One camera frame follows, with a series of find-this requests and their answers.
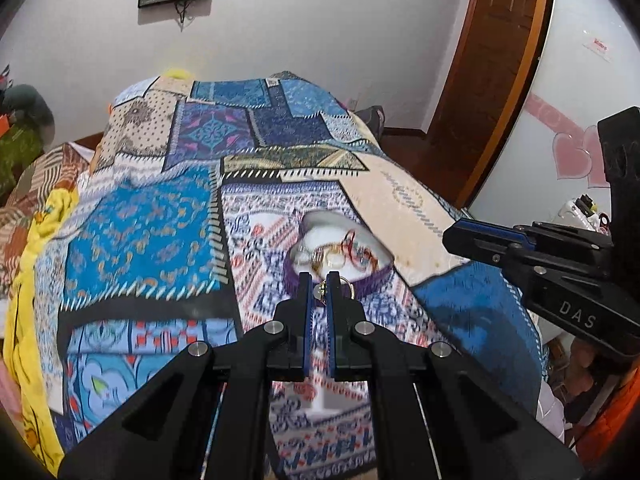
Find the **blue patchwork bedspread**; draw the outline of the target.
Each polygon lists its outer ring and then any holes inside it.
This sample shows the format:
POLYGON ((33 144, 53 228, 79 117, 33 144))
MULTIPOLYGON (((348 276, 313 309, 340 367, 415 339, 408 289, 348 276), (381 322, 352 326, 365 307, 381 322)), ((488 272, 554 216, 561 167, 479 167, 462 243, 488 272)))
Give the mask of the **blue patchwork bedspread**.
POLYGON ((154 77, 114 99, 96 166, 35 263, 40 368, 64 455, 195 341, 222 346, 291 296, 283 263, 304 214, 364 224, 392 278, 369 321, 446 338, 535 411, 539 337, 492 266, 450 255, 460 214, 384 155, 309 81, 154 77))

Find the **dark bag on floor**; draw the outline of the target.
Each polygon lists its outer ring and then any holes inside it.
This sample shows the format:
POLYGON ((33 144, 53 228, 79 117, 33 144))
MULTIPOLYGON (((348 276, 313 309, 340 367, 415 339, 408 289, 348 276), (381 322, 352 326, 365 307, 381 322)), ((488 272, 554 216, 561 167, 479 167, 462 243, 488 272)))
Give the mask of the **dark bag on floor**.
POLYGON ((373 105, 364 110, 357 110, 356 115, 368 127, 375 139, 379 139, 386 123, 384 108, 381 105, 373 105))

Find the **gold bangle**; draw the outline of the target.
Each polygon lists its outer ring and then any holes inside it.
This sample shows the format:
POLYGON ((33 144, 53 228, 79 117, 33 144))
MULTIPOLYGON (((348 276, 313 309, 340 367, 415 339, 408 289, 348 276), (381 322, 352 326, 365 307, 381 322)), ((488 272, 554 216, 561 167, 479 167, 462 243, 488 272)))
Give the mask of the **gold bangle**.
POLYGON ((343 244, 323 244, 314 248, 311 269, 318 275, 324 271, 340 270, 345 265, 346 260, 346 249, 343 244))

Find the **wooden wardrobe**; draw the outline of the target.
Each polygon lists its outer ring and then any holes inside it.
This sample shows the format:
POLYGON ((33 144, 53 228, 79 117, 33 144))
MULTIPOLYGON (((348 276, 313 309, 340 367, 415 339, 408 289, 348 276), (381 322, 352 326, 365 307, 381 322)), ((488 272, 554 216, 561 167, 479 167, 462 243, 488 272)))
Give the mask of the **wooden wardrobe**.
POLYGON ((539 60, 552 0, 469 0, 427 130, 432 190, 458 208, 483 186, 539 60))

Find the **purple heart-shaped tin box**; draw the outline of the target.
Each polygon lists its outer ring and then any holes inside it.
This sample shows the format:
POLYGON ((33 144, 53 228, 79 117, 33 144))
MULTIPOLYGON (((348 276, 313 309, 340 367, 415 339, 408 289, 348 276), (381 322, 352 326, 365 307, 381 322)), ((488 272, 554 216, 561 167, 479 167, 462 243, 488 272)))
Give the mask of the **purple heart-shaped tin box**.
POLYGON ((340 274, 344 292, 362 299, 392 278, 394 256, 364 224, 336 211, 309 211, 284 257, 285 290, 296 294, 301 273, 319 286, 333 271, 340 274))

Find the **striped patterned pillow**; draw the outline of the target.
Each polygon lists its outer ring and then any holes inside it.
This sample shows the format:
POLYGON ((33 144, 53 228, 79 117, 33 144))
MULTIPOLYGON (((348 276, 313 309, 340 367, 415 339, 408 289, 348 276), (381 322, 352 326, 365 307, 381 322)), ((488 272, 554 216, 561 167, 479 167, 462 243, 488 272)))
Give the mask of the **striped patterned pillow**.
POLYGON ((73 143, 64 143, 40 156, 21 175, 1 208, 1 296, 9 295, 35 214, 44 211, 56 188, 71 191, 90 160, 73 143))

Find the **yellow blanket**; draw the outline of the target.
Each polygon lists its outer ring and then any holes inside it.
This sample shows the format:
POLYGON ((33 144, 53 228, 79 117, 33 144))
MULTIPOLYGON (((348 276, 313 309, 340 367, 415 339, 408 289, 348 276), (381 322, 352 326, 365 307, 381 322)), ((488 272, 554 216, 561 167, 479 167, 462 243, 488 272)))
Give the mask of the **yellow blanket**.
POLYGON ((3 361, 20 388, 24 440, 50 474, 58 472, 64 452, 54 429, 40 368, 34 315, 35 263, 77 203, 77 191, 55 188, 43 208, 34 214, 11 286, 4 331, 3 361))

